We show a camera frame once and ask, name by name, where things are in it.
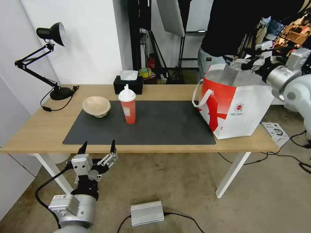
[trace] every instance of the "bag handle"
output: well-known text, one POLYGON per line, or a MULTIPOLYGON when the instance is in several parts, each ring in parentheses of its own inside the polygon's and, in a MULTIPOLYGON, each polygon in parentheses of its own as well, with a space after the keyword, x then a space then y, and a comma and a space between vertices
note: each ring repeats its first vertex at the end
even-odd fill
POLYGON ((203 98, 201 99, 201 101, 199 102, 199 104, 196 105, 195 102, 194 102, 194 99, 195 99, 195 96, 197 94, 198 86, 199 86, 200 82, 203 82, 203 79, 201 79, 199 81, 199 83, 197 84, 197 86, 195 87, 194 92, 193 92, 193 96, 192 96, 192 104, 195 107, 202 107, 206 103, 206 101, 208 100, 210 95, 214 93, 212 90, 208 89, 207 92, 205 92, 205 94, 204 94, 203 98))

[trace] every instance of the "beige bowl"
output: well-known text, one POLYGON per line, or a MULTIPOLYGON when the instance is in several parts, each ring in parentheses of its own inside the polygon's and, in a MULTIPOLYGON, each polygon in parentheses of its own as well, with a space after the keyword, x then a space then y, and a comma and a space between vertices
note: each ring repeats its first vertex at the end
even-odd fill
POLYGON ((92 96, 82 102, 83 110, 95 117, 102 118, 109 112, 111 105, 109 100, 101 96, 92 96))

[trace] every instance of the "wooden table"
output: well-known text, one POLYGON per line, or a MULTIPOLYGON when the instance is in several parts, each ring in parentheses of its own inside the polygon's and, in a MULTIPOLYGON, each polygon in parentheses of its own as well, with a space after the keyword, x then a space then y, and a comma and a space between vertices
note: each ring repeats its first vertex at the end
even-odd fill
MULTIPOLYGON (((136 100, 191 100, 194 89, 195 85, 145 85, 143 94, 137 95, 136 100)), ((67 107, 57 112, 39 109, 0 152, 34 155, 52 176, 56 175, 59 170, 48 153, 78 151, 79 145, 64 145, 62 142, 82 109, 82 101, 95 95, 103 96, 108 100, 118 100, 113 85, 80 85, 67 107)), ((49 99, 44 105, 51 109, 58 109, 67 101, 49 99)), ((263 127, 258 126, 252 136, 216 139, 215 145, 117 145, 117 149, 118 153, 238 152, 238 156, 216 191, 217 197, 220 198, 251 152, 277 151, 278 147, 263 127)), ((87 146, 87 153, 107 153, 109 150, 110 145, 87 146)), ((72 187, 63 176, 56 181, 66 193, 72 191, 72 187)))

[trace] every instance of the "concrete floor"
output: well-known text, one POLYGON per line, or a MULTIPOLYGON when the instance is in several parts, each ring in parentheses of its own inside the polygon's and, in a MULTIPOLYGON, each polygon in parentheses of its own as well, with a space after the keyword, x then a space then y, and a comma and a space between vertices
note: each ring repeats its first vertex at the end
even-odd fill
MULTIPOLYGON (((293 135, 304 130, 298 114, 273 106, 264 120, 280 123, 293 135)), ((297 142, 305 143, 304 136, 297 142)), ((311 163, 310 150, 288 142, 280 152, 311 163)), ((223 154, 233 161, 234 154, 223 154)), ((263 158, 253 153, 248 162, 263 158)), ((230 164, 211 154, 119 154, 119 159, 99 184, 99 200, 93 232, 113 233, 130 214, 130 205, 162 200, 164 210, 194 217, 205 232, 310 232, 311 175, 292 158, 269 156, 263 162, 245 165, 221 199, 215 190, 230 164)), ((73 185, 74 173, 66 178, 73 185)), ((55 220, 35 198, 35 189, 49 178, 41 168, 37 178, 0 222, 0 232, 53 232, 55 220)), ((55 182, 40 194, 49 203, 62 194, 55 182)), ((120 232, 200 232, 179 216, 164 222, 131 227, 127 220, 120 232)))

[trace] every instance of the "black desk lamp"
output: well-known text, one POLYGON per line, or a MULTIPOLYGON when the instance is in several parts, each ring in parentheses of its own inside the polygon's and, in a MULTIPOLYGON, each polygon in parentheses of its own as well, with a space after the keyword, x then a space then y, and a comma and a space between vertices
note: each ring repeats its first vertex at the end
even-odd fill
POLYGON ((54 40, 57 44, 62 45, 65 47, 64 43, 66 42, 66 32, 64 26, 61 22, 54 24, 51 28, 37 28, 37 35, 38 37, 44 39, 47 43, 42 48, 34 51, 33 53, 29 54, 28 56, 22 58, 15 62, 15 66, 26 71, 27 73, 35 76, 36 78, 40 79, 41 81, 47 83, 48 85, 53 87, 53 90, 50 93, 50 97, 53 100, 63 100, 70 96, 72 96, 72 90, 68 87, 60 87, 57 82, 42 77, 41 75, 35 73, 34 71, 27 68, 28 65, 31 63, 39 60, 41 57, 53 52, 54 44, 51 43, 51 40, 54 40), (49 51, 45 52, 44 54, 31 58, 34 54, 40 52, 43 49, 48 49, 49 51))

